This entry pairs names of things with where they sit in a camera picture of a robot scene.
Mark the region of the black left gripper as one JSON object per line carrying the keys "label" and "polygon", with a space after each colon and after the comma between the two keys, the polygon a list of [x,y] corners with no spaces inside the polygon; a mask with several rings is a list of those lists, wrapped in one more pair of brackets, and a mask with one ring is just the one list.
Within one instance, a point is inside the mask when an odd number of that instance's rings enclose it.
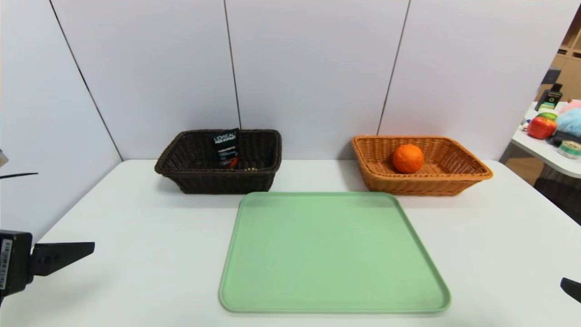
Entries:
{"label": "black left gripper", "polygon": [[0,240],[0,302],[25,290],[34,277],[47,277],[95,250],[94,242],[75,242],[38,243],[31,251],[33,235],[12,230],[1,230]]}

